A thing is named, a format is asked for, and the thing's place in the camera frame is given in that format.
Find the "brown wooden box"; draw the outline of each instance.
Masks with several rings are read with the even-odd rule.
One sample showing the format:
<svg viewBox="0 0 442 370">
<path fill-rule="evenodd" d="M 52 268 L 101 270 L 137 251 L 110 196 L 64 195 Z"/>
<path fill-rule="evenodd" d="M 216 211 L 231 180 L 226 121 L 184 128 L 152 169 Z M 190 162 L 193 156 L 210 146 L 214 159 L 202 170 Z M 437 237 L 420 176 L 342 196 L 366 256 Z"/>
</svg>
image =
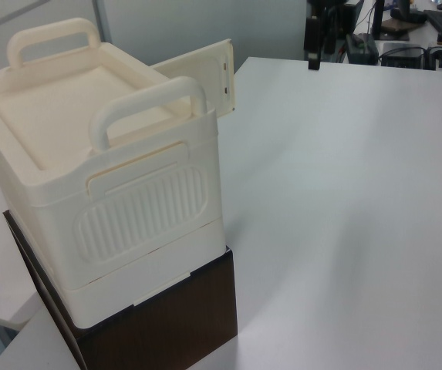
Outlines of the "brown wooden box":
<svg viewBox="0 0 442 370">
<path fill-rule="evenodd" d="M 37 291 L 81 369 L 185 369 L 237 335 L 229 248 L 166 291 L 80 329 L 9 211 L 4 215 Z"/>
</svg>

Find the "white plastic storage box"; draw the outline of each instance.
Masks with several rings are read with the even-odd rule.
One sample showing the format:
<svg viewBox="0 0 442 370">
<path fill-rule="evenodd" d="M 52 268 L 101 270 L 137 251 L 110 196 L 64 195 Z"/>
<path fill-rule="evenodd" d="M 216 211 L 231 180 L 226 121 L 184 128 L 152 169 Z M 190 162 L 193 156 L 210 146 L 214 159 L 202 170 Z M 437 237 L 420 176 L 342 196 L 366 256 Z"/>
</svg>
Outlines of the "white plastic storage box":
<svg viewBox="0 0 442 370">
<path fill-rule="evenodd" d="M 85 48 L 22 60 L 28 45 L 81 32 Z M 8 60 L 0 184 L 76 326 L 225 252 L 216 110 L 196 79 L 164 74 L 196 72 L 218 112 L 232 111 L 229 40 L 149 67 L 78 18 L 17 33 Z"/>
</svg>

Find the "white wall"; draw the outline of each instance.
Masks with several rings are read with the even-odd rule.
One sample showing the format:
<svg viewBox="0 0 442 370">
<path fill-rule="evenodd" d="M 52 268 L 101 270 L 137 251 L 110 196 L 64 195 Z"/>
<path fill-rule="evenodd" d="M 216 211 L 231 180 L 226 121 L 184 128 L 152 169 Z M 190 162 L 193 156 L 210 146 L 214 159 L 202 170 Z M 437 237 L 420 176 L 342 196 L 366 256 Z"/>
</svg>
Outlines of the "white wall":
<svg viewBox="0 0 442 370">
<path fill-rule="evenodd" d="M 8 65 L 6 58 L 6 46 L 9 39 L 18 31 L 29 29 L 38 25 L 82 17 L 96 24 L 96 16 L 92 0 L 50 0 L 37 8 L 23 13 L 16 18 L 0 25 L 0 69 Z M 57 44 L 57 49 L 71 49 L 85 42 L 84 38 L 63 40 Z M 42 46 L 33 49 L 27 55 L 29 58 L 47 53 L 48 48 Z"/>
<path fill-rule="evenodd" d="M 154 64 L 232 39 L 249 57 L 303 58 L 306 0 L 98 0 L 107 41 Z"/>
</svg>

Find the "white handle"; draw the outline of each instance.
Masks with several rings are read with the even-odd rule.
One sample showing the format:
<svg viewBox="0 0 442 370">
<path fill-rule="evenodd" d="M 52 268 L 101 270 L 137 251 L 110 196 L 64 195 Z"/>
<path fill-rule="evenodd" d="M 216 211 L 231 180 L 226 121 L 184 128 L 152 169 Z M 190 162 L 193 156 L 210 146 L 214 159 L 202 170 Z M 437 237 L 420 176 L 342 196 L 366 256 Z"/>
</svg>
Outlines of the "white handle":
<svg viewBox="0 0 442 370">
<path fill-rule="evenodd" d="M 57 39 L 59 37 L 86 33 L 89 40 L 89 47 L 98 48 L 100 46 L 99 32 L 91 21 L 83 18 L 67 19 L 65 21 L 41 25 L 33 29 L 26 29 L 15 33 L 6 49 L 10 66 L 14 69 L 23 66 L 23 59 L 20 52 L 29 45 Z"/>
<path fill-rule="evenodd" d="M 195 116 L 207 113 L 204 89 L 197 80 L 186 76 L 170 79 L 107 103 L 90 121 L 89 137 L 93 149 L 96 152 L 109 149 L 107 129 L 118 119 L 162 106 L 184 96 L 191 98 L 191 111 Z"/>
</svg>

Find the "ribbed panel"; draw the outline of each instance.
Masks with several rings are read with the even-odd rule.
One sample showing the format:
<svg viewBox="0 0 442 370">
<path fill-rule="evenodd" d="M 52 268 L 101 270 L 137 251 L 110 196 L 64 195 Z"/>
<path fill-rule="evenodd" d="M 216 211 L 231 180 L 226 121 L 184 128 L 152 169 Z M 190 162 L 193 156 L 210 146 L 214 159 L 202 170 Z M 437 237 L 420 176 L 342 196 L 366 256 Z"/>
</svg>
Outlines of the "ribbed panel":
<svg viewBox="0 0 442 370">
<path fill-rule="evenodd" d="M 113 194 L 80 215 L 80 253 L 106 261 L 196 217 L 205 201 L 201 174 L 193 167 Z"/>
</svg>

